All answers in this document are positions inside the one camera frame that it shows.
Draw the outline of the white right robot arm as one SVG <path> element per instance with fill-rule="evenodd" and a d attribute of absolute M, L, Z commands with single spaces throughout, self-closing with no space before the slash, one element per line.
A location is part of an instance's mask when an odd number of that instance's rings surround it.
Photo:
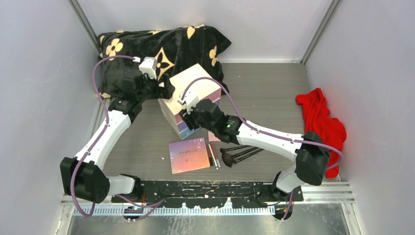
<path fill-rule="evenodd" d="M 279 154 L 294 164 L 280 172 L 272 184 L 272 196 L 284 201 L 303 184 L 322 184 L 329 160 L 329 151 L 314 132 L 290 134 L 258 126 L 238 116 L 226 115 L 209 99 L 178 100 L 179 115 L 190 129 L 204 128 L 220 141 L 249 145 Z"/>

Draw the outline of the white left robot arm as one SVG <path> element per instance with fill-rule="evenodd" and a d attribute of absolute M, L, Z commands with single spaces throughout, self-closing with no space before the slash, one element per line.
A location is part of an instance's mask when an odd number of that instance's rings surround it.
<path fill-rule="evenodd" d="M 101 203 L 107 196 L 121 194 L 131 202 L 142 198 L 143 187 L 137 176 L 120 174 L 107 177 L 102 169 L 121 135 L 142 111 L 143 102 L 150 99 L 170 99 L 175 87 L 170 76 L 158 80 L 138 70 L 124 76 L 122 92 L 113 99 L 101 126 L 88 143 L 73 158 L 60 163 L 64 192 L 76 198 Z"/>

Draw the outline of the white pink drawer organizer box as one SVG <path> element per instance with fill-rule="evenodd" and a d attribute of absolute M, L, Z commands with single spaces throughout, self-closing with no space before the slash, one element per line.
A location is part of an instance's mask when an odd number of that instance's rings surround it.
<path fill-rule="evenodd" d="M 193 134 L 195 129 L 189 130 L 179 115 L 181 110 L 188 111 L 190 107 L 196 105 L 195 101 L 204 99 L 220 104 L 222 91 L 220 86 L 208 79 L 195 81 L 200 77 L 210 77 L 210 75 L 199 64 L 180 72 L 170 78 L 171 85 L 175 87 L 172 97 L 169 100 L 158 100 L 162 114 L 182 140 Z"/>

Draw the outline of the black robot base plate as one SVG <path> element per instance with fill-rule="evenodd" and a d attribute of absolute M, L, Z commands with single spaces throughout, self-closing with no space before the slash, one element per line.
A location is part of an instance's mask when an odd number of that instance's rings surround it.
<path fill-rule="evenodd" d="M 230 202 L 233 209 L 264 208 L 267 204 L 283 205 L 288 198 L 278 198 L 271 182 L 253 181 L 141 181 L 137 192 L 125 197 L 135 203 L 153 204 L 164 200 L 166 208 L 185 205 L 193 209 L 223 208 Z"/>

